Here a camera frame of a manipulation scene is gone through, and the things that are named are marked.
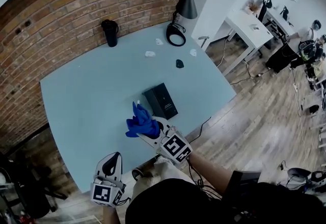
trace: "black thermos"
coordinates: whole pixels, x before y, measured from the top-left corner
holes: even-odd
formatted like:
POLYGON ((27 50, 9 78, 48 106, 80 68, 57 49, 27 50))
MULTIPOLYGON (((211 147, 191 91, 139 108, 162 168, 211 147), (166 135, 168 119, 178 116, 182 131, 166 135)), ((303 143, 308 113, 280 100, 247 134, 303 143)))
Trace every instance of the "black thermos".
POLYGON ((106 19, 102 21, 101 26, 105 33, 108 46, 115 47, 118 44, 118 38, 117 38, 117 33, 119 31, 118 24, 113 20, 106 19))

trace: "white desk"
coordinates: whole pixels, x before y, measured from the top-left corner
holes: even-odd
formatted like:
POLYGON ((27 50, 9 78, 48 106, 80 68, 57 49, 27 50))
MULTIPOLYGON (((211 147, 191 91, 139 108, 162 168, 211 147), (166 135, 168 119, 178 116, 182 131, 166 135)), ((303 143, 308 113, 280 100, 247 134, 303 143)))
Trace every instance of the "white desk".
POLYGON ((281 30, 287 36, 291 36, 294 34, 293 27, 274 9, 267 9, 266 15, 271 17, 273 21, 281 28, 281 30))
POLYGON ((237 33, 243 41, 248 45, 248 48, 223 72, 223 75, 228 74, 236 67, 243 59, 249 61, 257 50, 268 40, 273 38, 273 35, 254 15, 247 14, 244 11, 231 11, 225 22, 232 28, 228 41, 237 33), (256 25, 259 30, 253 30, 252 25, 256 25))
POLYGON ((116 47, 99 46, 41 80, 46 115, 60 154, 82 192, 90 189, 96 164, 120 152, 124 172, 155 156, 140 138, 128 138, 126 119, 132 102, 165 83, 178 114, 169 119, 185 136, 224 107, 235 92, 190 35, 182 47, 166 40, 168 23, 118 39, 116 47), (164 45, 158 46, 160 38, 164 45), (197 56, 190 50, 197 50, 197 56), (145 57, 154 51, 156 57, 145 57), (176 67, 181 59, 184 68, 176 67))

